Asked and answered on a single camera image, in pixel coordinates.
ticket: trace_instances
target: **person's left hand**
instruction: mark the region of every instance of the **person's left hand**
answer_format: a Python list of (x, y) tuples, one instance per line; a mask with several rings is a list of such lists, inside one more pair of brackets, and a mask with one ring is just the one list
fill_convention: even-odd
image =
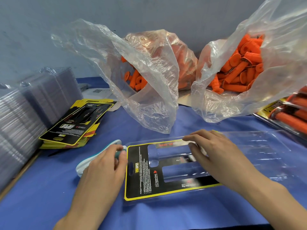
[(125, 179), (126, 152), (121, 152), (119, 160), (114, 158), (116, 151), (121, 150), (121, 145), (111, 145), (91, 161), (79, 181), (68, 214), (54, 230), (98, 229)]

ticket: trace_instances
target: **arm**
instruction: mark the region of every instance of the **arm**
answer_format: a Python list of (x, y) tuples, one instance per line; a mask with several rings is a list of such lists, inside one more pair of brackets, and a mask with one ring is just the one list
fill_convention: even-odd
[(261, 174), (224, 135), (200, 130), (183, 138), (195, 159), (217, 181), (242, 195), (276, 230), (301, 230), (307, 227), (307, 211), (288, 190)]
[(67, 215), (53, 230), (97, 230), (113, 205), (125, 179), (127, 154), (122, 151), (119, 160), (116, 151), (121, 145), (111, 145), (86, 168), (75, 191)]

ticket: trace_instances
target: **table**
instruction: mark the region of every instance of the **table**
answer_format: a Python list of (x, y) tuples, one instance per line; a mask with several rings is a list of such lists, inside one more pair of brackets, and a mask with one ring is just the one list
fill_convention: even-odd
[[(83, 78), (79, 82), (90, 83), (96, 79)], [(146, 139), (179, 137), (200, 128), (217, 131), (274, 130), (254, 116), (206, 123), (191, 108), (180, 106), (171, 133), (164, 135), (143, 128), (120, 107), (115, 112), (106, 113), (97, 135), (93, 136), (86, 146), (69, 149), (50, 157), (48, 155), (55, 150), (43, 151), (0, 203), (1, 229), (52, 229), (70, 207), (79, 181), (75, 172), (76, 165), (113, 140), (120, 139), (123, 144), (127, 144)], [(296, 153), (300, 162), (307, 162), (304, 147), (290, 139), (283, 140)], [(185, 230), (267, 224), (247, 201), (224, 186), (204, 189), (195, 195), (178, 193), (175, 199), (133, 206), (124, 206), (123, 192), (122, 187), (100, 229)], [(307, 189), (304, 186), (294, 187), (291, 193), (307, 207)]]

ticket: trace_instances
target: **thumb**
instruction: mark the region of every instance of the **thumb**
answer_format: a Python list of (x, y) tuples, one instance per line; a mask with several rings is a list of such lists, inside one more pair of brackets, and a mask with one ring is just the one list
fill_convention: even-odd
[(116, 176), (121, 181), (121, 183), (124, 181), (124, 178), (125, 178), (127, 163), (128, 163), (127, 152), (121, 151), (118, 157), (118, 166), (115, 171)]
[(201, 166), (208, 171), (209, 167), (211, 166), (211, 161), (209, 158), (202, 154), (199, 147), (194, 143), (189, 143), (189, 148), (191, 150), (192, 155), (195, 159), (201, 164)]

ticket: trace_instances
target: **gray wall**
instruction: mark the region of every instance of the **gray wall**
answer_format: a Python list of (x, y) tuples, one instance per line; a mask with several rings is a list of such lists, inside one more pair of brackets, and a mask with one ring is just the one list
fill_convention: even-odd
[(96, 76), (83, 59), (56, 48), (50, 30), (82, 18), (128, 32), (166, 29), (190, 49), (226, 38), (264, 0), (1, 0), (0, 82), (44, 66), (71, 66), (77, 77)]

